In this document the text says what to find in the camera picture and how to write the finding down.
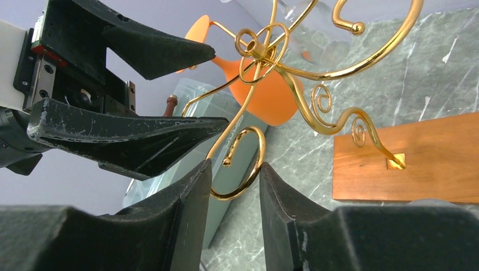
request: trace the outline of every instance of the gold wire stand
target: gold wire stand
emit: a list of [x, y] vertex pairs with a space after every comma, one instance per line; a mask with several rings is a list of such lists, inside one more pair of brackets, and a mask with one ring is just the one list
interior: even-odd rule
[[[391, 53], [409, 34], [411, 28], [416, 23], [416, 20], [421, 12], [423, 7], [423, 0], [412, 0], [411, 7], [409, 12], [397, 30], [397, 32], [393, 35], [393, 37], [387, 41], [383, 47], [379, 48], [375, 53], [371, 56], [365, 58], [361, 62], [358, 62], [348, 68], [333, 71], [333, 72], [310, 72], [310, 71], [301, 71], [292, 67], [281, 63], [281, 59], [288, 47], [289, 36], [290, 33], [308, 16], [314, 6], [317, 4], [318, 0], [312, 0], [311, 3], [306, 7], [306, 9], [301, 13], [299, 18], [295, 22], [292, 23], [290, 27], [286, 27], [283, 23], [276, 22], [276, 12], [278, 1], [273, 0], [273, 9], [271, 13], [271, 19], [269, 21], [269, 25], [261, 29], [258, 33], [254, 33], [251, 29], [241, 29], [237, 34], [234, 34], [230, 30], [228, 30], [225, 26], [221, 25], [218, 22], [212, 21], [210, 26], [215, 25], [226, 32], [228, 35], [234, 38], [234, 45], [237, 52], [241, 55], [241, 62], [239, 66], [238, 75], [225, 83], [222, 86], [219, 86], [216, 89], [213, 89], [201, 96], [198, 96], [192, 99], [188, 104], [185, 106], [182, 115], [184, 116], [188, 110], [188, 108], [195, 102], [217, 93], [218, 91], [228, 87], [232, 83], [236, 82], [238, 79], [241, 80], [244, 84], [251, 85], [250, 91], [238, 111], [238, 114], [235, 115], [233, 120], [230, 122], [228, 127], [224, 130], [224, 132], [220, 135], [218, 140], [213, 144], [210, 151], [208, 152], [206, 159], [210, 159], [213, 157], [214, 153], [218, 150], [220, 145], [224, 142], [224, 140], [228, 137], [229, 133], [236, 125], [240, 117], [246, 111], [251, 98], [255, 92], [256, 84], [261, 81], [262, 79], [266, 78], [271, 72], [276, 71], [278, 72], [285, 82], [287, 83], [288, 87], [291, 90], [291, 94], [298, 106], [299, 112], [303, 116], [305, 122], [316, 132], [331, 136], [337, 134], [346, 124], [346, 121], [351, 115], [356, 115], [353, 119], [351, 131], [352, 131], [352, 140], [354, 144], [358, 147], [364, 146], [365, 142], [365, 129], [364, 126], [358, 124], [358, 120], [361, 120], [367, 127], [367, 131], [369, 136], [371, 137], [372, 143], [376, 149], [378, 149], [381, 153], [383, 153], [388, 159], [388, 167], [392, 167], [395, 169], [405, 169], [405, 159], [404, 156], [401, 155], [394, 155], [388, 149], [386, 149], [377, 135], [376, 128], [373, 124], [373, 121], [369, 117], [369, 115], [358, 107], [350, 107], [344, 110], [341, 115], [339, 116], [338, 120], [335, 123], [328, 123], [324, 121], [318, 112], [321, 111], [322, 113], [328, 113], [332, 107], [332, 97], [331, 94], [326, 86], [323, 84], [318, 84], [312, 89], [311, 93], [311, 100], [313, 102], [313, 112], [311, 112], [306, 99], [304, 98], [303, 94], [299, 91], [299, 87], [297, 84], [297, 78], [295, 76], [303, 77], [309, 80], [314, 81], [329, 81], [329, 80], [337, 80], [346, 78], [352, 75], [355, 75], [359, 72], [365, 71], [366, 69], [372, 67], [380, 60], [382, 60], [385, 56]], [[332, 21], [333, 24], [341, 29], [347, 30], [351, 32], [353, 35], [361, 35], [365, 31], [365, 25], [362, 22], [351, 22], [341, 18], [341, 10], [347, 0], [338, 0], [336, 5], [333, 9], [333, 16]], [[279, 27], [283, 30], [283, 33], [279, 35], [274, 41], [271, 42], [271, 34], [272, 29], [274, 27]], [[264, 42], [261, 43], [258, 40], [258, 37], [265, 33]], [[244, 42], [241, 37], [243, 35], [248, 35], [252, 39], [249, 43]], [[278, 45], [283, 43], [281, 50], [278, 50]], [[253, 58], [253, 61], [250, 65], [243, 68], [243, 64], [246, 58]], [[247, 81], [245, 79], [245, 73], [251, 69], [253, 66], [256, 66], [255, 73], [253, 80]], [[315, 99], [316, 92], [318, 90], [324, 90], [325, 94], [319, 94], [318, 97]], [[321, 99], [326, 98], [328, 101], [327, 108], [324, 108], [321, 105]], [[248, 187], [254, 182], [256, 176], [259, 173], [259, 170], [263, 164], [264, 156], [266, 152], [266, 140], [264, 138], [263, 132], [254, 126], [249, 126], [244, 128], [235, 138], [232, 145], [230, 146], [228, 153], [223, 160], [224, 166], [229, 166], [232, 162], [232, 157], [240, 140], [247, 135], [248, 133], [254, 133], [259, 139], [259, 149], [258, 149], [258, 157], [256, 158], [256, 163], [249, 174], [248, 178], [243, 180], [239, 187], [227, 194], [219, 194], [213, 188], [211, 189], [211, 196], [218, 200], [232, 200], [239, 197], [243, 194]]]

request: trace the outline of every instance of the wooden base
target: wooden base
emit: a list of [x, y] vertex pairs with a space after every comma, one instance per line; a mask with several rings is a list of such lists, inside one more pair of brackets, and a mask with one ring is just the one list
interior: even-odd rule
[[383, 145], [405, 154], [406, 169], [388, 169], [371, 144], [334, 138], [333, 199], [479, 203], [479, 112], [379, 129]]

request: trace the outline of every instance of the orange object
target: orange object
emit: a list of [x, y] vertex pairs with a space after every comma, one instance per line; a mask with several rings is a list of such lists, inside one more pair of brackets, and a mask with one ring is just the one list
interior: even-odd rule
[[[190, 28], [185, 38], [204, 43], [208, 30], [212, 25], [217, 24], [211, 21], [208, 15], [203, 15]], [[212, 59], [212, 62], [223, 70], [227, 81], [237, 76], [240, 71], [240, 60], [227, 61], [216, 56]], [[246, 59], [243, 67], [246, 67], [251, 62], [252, 59]], [[245, 79], [252, 80], [253, 75], [254, 68], [245, 74]], [[301, 92], [303, 92], [303, 85], [299, 80], [297, 81]], [[234, 98], [241, 105], [243, 105], [250, 88], [251, 85], [247, 85], [241, 80], [237, 80], [229, 86]], [[278, 126], [291, 119], [298, 110], [298, 107], [284, 79], [279, 73], [273, 71], [265, 79], [258, 82], [255, 93], [246, 110], [268, 125]]]

